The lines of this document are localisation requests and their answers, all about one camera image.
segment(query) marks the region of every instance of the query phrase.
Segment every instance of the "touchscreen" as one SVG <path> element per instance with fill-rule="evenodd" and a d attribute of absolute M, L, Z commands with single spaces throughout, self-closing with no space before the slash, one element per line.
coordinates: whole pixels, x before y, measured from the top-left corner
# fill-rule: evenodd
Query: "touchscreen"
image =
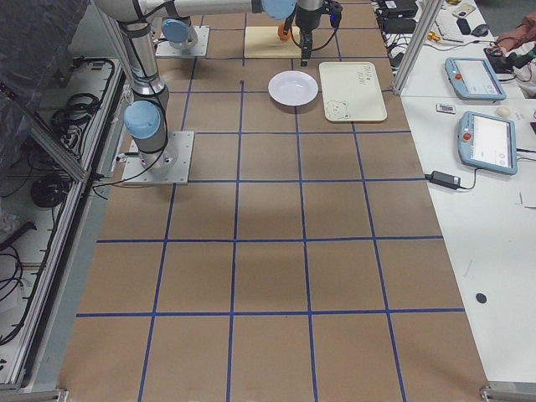
<path fill-rule="evenodd" d="M 472 159 L 502 167 L 512 167 L 508 123 L 474 116 Z"/>
<path fill-rule="evenodd" d="M 498 95 L 497 87 L 481 60 L 457 60 L 456 65 L 470 94 Z"/>

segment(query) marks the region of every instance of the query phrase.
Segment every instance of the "white tray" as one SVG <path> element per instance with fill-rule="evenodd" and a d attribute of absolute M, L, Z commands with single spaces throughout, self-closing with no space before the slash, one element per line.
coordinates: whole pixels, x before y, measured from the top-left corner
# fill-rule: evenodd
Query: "white tray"
<path fill-rule="evenodd" d="M 329 121 L 383 121 L 387 118 L 374 64 L 320 63 L 324 112 Z"/>

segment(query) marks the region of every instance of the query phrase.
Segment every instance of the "white bowl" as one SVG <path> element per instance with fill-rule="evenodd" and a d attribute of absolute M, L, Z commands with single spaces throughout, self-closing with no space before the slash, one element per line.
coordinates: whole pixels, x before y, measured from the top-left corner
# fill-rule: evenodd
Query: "white bowl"
<path fill-rule="evenodd" d="M 301 71 L 283 71 L 270 80 L 268 92 L 282 105 L 301 106 L 315 99 L 318 84 L 309 74 Z"/>

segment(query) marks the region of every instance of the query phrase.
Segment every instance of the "white desk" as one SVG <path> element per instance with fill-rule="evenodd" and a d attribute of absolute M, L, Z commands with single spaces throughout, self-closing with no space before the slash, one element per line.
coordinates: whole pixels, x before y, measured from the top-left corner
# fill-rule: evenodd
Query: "white desk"
<path fill-rule="evenodd" d="M 459 176 L 470 187 L 472 168 L 457 155 L 457 124 L 465 111 L 493 115 L 497 106 L 469 106 L 454 98 L 402 101 L 424 171 Z M 456 115 L 437 113 L 436 102 L 454 104 Z M 513 112 L 518 147 L 536 149 L 528 124 L 536 100 L 502 104 Z M 536 162 L 520 162 L 512 177 L 479 171 L 472 191 L 434 184 L 429 190 L 488 380 L 536 383 L 536 209 L 519 205 L 520 193 L 536 193 Z M 476 300 L 479 292 L 486 304 Z"/>
<path fill-rule="evenodd" d="M 473 0 L 464 0 L 462 3 L 476 5 Z M 457 6 L 445 5 L 446 11 L 449 13 L 456 9 Z M 470 13 L 467 18 L 471 28 L 475 28 L 481 23 L 485 23 L 483 16 L 478 8 Z M 472 35 L 466 35 L 466 44 L 473 40 L 493 41 L 492 33 L 487 36 L 477 38 Z M 402 91 L 402 96 L 431 96 L 431 97 L 449 97 L 456 98 L 456 94 L 452 89 L 445 72 L 445 60 L 448 57 L 474 57 L 485 59 L 484 49 L 489 43 L 468 44 L 467 46 L 454 48 L 453 45 L 436 44 L 431 41 L 426 41 L 426 44 L 434 46 L 438 49 L 451 49 L 449 51 L 440 51 L 430 46 L 424 46 L 420 51 L 419 57 L 415 62 L 415 66 L 411 71 L 411 75 Z M 501 79 L 511 78 L 511 75 L 501 75 Z M 509 99 L 524 99 L 523 92 L 519 89 L 515 81 L 501 83 L 504 91 Z"/>

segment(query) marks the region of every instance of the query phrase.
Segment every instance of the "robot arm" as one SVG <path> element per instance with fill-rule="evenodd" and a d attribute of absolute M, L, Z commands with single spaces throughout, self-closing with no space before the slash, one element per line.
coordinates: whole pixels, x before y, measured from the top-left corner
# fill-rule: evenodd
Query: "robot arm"
<path fill-rule="evenodd" d="M 154 18 L 171 18 L 164 34 L 179 46 L 195 44 L 191 15 L 265 12 L 274 19 L 285 19 L 296 7 L 296 0 L 95 0 L 103 13 L 121 28 L 123 43 L 133 76 L 132 90 L 140 97 L 163 96 L 165 83 L 158 74 L 151 24 Z"/>
<path fill-rule="evenodd" d="M 302 51 L 302 67 L 307 66 L 307 61 L 311 58 L 311 52 L 315 50 L 312 47 L 312 31 L 320 25 L 322 15 L 329 15 L 330 24 L 334 29 L 332 37 L 326 42 L 328 44 L 338 30 L 342 11 L 341 5 L 333 0 L 298 0 L 296 11 L 286 20 L 285 28 L 289 28 L 292 18 L 296 17 L 296 26 L 300 29 L 299 47 Z"/>
<path fill-rule="evenodd" d="M 166 124 L 168 88 L 158 73 L 152 42 L 151 21 L 164 18 L 162 32 L 170 44 L 186 49 L 196 42 L 192 15 L 230 13 L 267 13 L 273 19 L 296 16 L 301 29 L 301 65 L 311 56 L 312 30 L 318 28 L 323 14 L 330 14 L 332 26 L 340 21 L 340 6 L 333 0 L 95 0 L 103 13 L 115 19 L 121 29 L 128 63 L 132 72 L 131 88 L 136 102 L 124 116 L 142 164 L 147 170 L 169 169 L 177 159 L 168 145 Z M 338 17 L 333 9 L 338 9 Z"/>

